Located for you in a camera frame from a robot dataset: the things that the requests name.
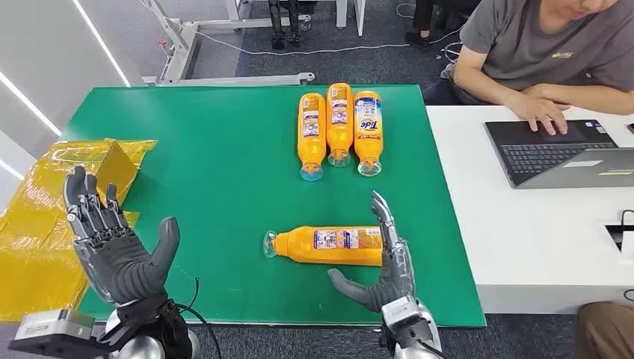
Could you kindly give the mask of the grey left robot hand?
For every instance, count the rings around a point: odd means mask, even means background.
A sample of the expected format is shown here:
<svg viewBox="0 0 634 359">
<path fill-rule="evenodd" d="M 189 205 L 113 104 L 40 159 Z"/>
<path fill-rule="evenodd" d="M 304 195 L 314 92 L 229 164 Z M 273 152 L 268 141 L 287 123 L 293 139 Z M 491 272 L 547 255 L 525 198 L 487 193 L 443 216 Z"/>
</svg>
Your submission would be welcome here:
<svg viewBox="0 0 634 359">
<path fill-rule="evenodd" d="M 78 165 L 63 184 L 73 247 L 92 287 L 106 302 L 120 306 L 164 294 L 164 285 L 180 243 L 173 216 L 164 218 L 158 242 L 148 251 L 129 225 L 110 183 L 102 200 L 97 179 Z"/>
</svg>

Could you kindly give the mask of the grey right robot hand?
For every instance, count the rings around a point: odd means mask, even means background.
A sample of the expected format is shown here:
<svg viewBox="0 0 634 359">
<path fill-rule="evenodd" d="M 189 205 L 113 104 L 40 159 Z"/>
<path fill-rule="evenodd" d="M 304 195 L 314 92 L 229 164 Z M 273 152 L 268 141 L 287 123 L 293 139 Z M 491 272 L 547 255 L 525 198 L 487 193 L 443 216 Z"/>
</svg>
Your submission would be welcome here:
<svg viewBox="0 0 634 359">
<path fill-rule="evenodd" d="M 338 269 L 329 269 L 327 274 L 339 293 L 366 309 L 379 313 L 385 304 L 408 295 L 414 297 L 416 284 L 407 243 L 399 236 L 390 208 L 377 191 L 372 191 L 371 211 L 377 217 L 383 239 L 378 282 L 372 286 L 363 286 L 345 278 Z"/>
</svg>

